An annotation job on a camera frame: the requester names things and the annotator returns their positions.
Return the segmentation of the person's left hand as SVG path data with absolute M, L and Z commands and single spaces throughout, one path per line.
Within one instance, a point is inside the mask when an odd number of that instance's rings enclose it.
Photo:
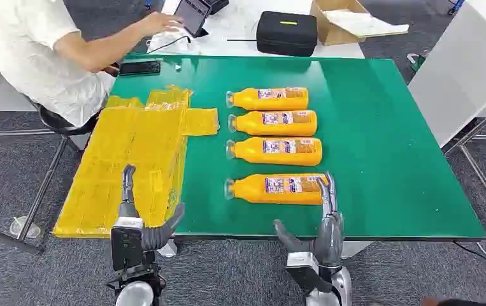
M 153 12 L 137 22 L 143 36 L 153 36 L 161 32 L 179 31 L 183 28 L 182 19 L 164 13 Z

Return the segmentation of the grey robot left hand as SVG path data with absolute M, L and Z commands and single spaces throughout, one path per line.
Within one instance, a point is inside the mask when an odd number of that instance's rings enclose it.
M 122 173 L 122 197 L 118 217 L 111 229 L 111 239 L 123 239 L 123 234 L 140 238 L 142 251 L 156 251 L 163 248 L 171 239 L 175 229 L 185 215 L 185 204 L 179 202 L 173 215 L 161 226 L 147 227 L 134 203 L 133 174 L 135 166 L 127 164 Z

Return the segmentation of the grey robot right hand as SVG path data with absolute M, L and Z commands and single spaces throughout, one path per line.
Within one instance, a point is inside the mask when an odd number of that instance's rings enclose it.
M 283 223 L 275 219 L 273 226 L 277 237 L 290 252 L 311 252 L 319 265 L 326 268 L 341 266 L 343 250 L 343 216 L 338 210 L 336 185 L 332 175 L 327 171 L 325 179 L 318 178 L 317 184 L 321 193 L 322 220 L 318 236 L 312 241 L 302 241 L 292 235 Z

